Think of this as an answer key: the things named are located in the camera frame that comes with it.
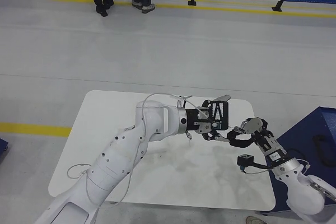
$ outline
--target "shoe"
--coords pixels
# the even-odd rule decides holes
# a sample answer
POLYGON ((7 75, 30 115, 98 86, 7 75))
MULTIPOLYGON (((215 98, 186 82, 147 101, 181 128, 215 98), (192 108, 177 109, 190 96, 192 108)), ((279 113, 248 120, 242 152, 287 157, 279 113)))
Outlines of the shoe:
POLYGON ((256 218, 254 216, 248 216, 246 218, 245 222, 246 222, 246 224, 267 224, 266 222, 264 222, 260 218, 256 218))
POLYGON ((142 2, 135 2, 134 0, 132 0, 132 6, 134 8, 137 8, 137 9, 141 10, 142 9, 142 2))
POLYGON ((107 14, 107 12, 106 12, 106 10, 104 9, 103 6, 96 6, 96 12, 98 14, 101 14, 102 17, 108 16, 108 14, 107 14))
POLYGON ((104 1, 104 4, 103 4, 103 6, 105 7, 105 10, 109 10, 111 6, 113 5, 114 5, 113 0, 104 1))
POLYGON ((155 4, 150 4, 149 6, 143 6, 142 7, 142 13, 147 14, 150 11, 153 11, 156 8, 155 4))

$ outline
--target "table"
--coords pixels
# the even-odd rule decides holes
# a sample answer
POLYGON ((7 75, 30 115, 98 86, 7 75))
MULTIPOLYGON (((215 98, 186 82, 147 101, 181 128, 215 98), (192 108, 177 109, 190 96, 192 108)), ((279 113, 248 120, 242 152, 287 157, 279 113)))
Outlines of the table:
MULTIPOLYGON (((136 104, 147 96, 96 90, 87 93, 50 181, 50 195, 55 197, 76 182, 66 177, 70 166, 93 163, 118 130, 134 124, 136 104)), ((192 97, 190 101, 201 105, 205 99, 212 98, 192 97)), ((176 105, 175 99, 165 95, 155 95, 150 100, 176 105)), ((231 99, 229 107, 230 126, 254 117, 250 103, 245 100, 231 99)), ((243 174, 236 164, 237 156, 244 153, 253 155, 255 162, 266 164, 256 145, 240 149, 226 142, 205 141, 195 132, 191 134, 190 146, 184 134, 151 142, 147 155, 133 171, 123 202, 259 211, 274 208, 268 173, 243 174)), ((70 174, 75 176, 86 168, 75 167, 70 174)), ((127 183, 125 178, 106 200, 118 201, 127 183)))

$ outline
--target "pants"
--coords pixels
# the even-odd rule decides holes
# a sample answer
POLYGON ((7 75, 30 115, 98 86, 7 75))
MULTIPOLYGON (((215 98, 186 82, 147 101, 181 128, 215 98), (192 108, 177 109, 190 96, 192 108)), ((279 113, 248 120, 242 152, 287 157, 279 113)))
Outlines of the pants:
POLYGON ((113 0, 94 0, 94 2, 97 6, 103 6, 104 4, 113 2, 113 0))
POLYGON ((149 6, 151 5, 151 0, 134 0, 135 2, 141 2, 142 6, 149 6))

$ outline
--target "yellow stripe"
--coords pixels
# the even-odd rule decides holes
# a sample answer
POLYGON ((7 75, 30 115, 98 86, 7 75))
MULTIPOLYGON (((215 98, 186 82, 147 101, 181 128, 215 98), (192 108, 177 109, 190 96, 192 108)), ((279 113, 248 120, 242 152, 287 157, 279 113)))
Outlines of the yellow stripe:
MULTIPOLYGON (((196 2, 205 2, 205 3, 218 3, 218 4, 234 4, 237 6, 259 6, 259 7, 272 7, 276 4, 256 4, 256 3, 244 3, 244 2, 225 2, 225 1, 211 1, 211 0, 195 0, 196 2)), ((283 8, 299 8, 303 10, 334 10, 336 11, 336 8, 330 8, 330 7, 307 7, 307 6, 286 6, 283 5, 283 8)))
POLYGON ((16 134, 38 134, 42 136, 60 136, 68 137, 71 131, 70 127, 35 125, 35 124, 14 124, 1 123, 0 132, 16 134))
MULTIPOLYGON (((57 2, 78 2, 78 3, 92 3, 91 0, 55 0, 57 2)), ((130 5, 130 2, 115 2, 118 5, 130 5)), ((280 16, 303 16, 303 17, 320 17, 320 18, 336 18, 335 14, 318 14, 318 13, 301 13, 301 12, 274 12, 264 10, 245 10, 242 8, 221 8, 211 6, 183 6, 179 4, 156 4, 157 7, 162 8, 188 8, 191 10, 209 10, 209 11, 222 11, 222 12, 242 12, 252 14, 265 14, 265 15, 280 15, 280 16)))

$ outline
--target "handle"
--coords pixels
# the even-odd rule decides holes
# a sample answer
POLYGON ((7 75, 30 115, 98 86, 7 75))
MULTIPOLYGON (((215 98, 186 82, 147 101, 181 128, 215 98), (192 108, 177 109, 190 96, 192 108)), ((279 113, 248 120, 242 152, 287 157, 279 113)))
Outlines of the handle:
POLYGON ((162 104, 160 106, 168 110, 168 130, 165 133, 154 134, 150 139, 151 142, 160 141, 168 136, 173 136, 178 133, 179 114, 177 107, 165 104, 162 104))
POLYGON ((323 165, 327 166, 327 167, 335 167, 336 166, 336 161, 326 158, 324 155, 324 151, 320 145, 320 141, 325 141, 325 136, 318 134, 312 137, 312 141, 315 144, 316 147, 316 151, 318 153, 318 158, 320 159, 320 161, 322 162, 323 165))
POLYGON ((163 105, 164 108, 168 110, 168 130, 163 133, 164 138, 168 136, 173 136, 178 133, 179 128, 179 115, 176 106, 163 105))

